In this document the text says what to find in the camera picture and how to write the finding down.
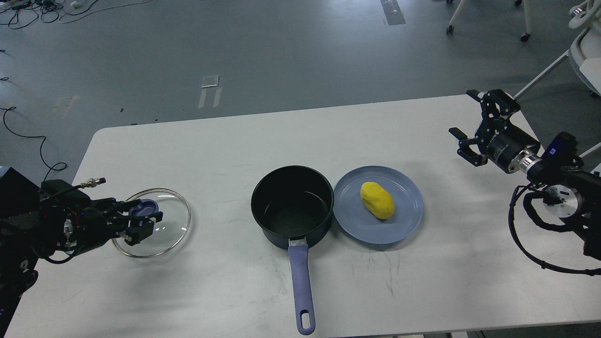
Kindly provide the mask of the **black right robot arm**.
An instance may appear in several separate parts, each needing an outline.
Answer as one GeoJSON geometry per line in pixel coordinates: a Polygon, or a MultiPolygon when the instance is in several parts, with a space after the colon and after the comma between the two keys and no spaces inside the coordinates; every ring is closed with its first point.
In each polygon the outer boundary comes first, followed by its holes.
{"type": "Polygon", "coordinates": [[[458,140],[457,154],[475,167],[493,162],[504,173],[522,172],[528,180],[515,188],[509,201],[509,232],[519,250],[542,269],[598,276],[599,268],[559,267],[535,257],[524,248],[515,227],[515,208],[521,201],[537,227],[575,233],[583,241],[583,254],[600,259],[600,174],[583,170],[575,137],[561,132],[539,155],[539,141],[510,121],[520,111],[517,101],[500,89],[466,94],[479,103],[482,120],[472,138],[459,128],[449,129],[458,140]]]}

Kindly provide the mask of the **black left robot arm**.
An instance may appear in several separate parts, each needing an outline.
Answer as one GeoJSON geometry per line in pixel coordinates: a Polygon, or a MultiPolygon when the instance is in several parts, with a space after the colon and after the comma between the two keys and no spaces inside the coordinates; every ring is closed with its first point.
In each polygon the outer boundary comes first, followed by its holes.
{"type": "Polygon", "coordinates": [[[56,179],[36,185],[13,167],[1,167],[2,336],[22,295],[38,280],[39,260],[67,263],[117,238],[137,245],[163,219],[152,200],[92,200],[83,191],[105,182],[99,178],[72,185],[56,179]]]}

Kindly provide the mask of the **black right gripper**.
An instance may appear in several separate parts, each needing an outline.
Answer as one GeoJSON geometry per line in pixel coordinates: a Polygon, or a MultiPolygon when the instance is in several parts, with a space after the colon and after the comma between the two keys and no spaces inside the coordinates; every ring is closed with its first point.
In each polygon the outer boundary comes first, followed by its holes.
{"type": "Polygon", "coordinates": [[[518,171],[519,155],[524,150],[536,154],[541,147],[539,141],[511,123],[511,116],[520,111],[519,103],[501,89],[487,92],[470,89],[466,94],[479,103],[482,121],[475,132],[478,141],[459,128],[448,129],[458,141],[457,154],[475,167],[491,160],[504,173],[518,171]],[[476,141],[480,153],[471,148],[476,141]]]}

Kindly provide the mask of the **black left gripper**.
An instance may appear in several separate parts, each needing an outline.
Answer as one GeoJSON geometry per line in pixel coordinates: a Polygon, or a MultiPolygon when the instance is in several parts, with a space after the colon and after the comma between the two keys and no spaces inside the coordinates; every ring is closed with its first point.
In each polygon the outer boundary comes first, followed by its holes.
{"type": "Polygon", "coordinates": [[[115,198],[69,203],[74,225],[67,240],[72,246],[66,253],[81,255],[118,238],[124,239],[129,246],[141,243],[152,235],[155,224],[162,221],[163,212],[131,215],[129,210],[140,204],[141,200],[117,201],[115,198]]]}

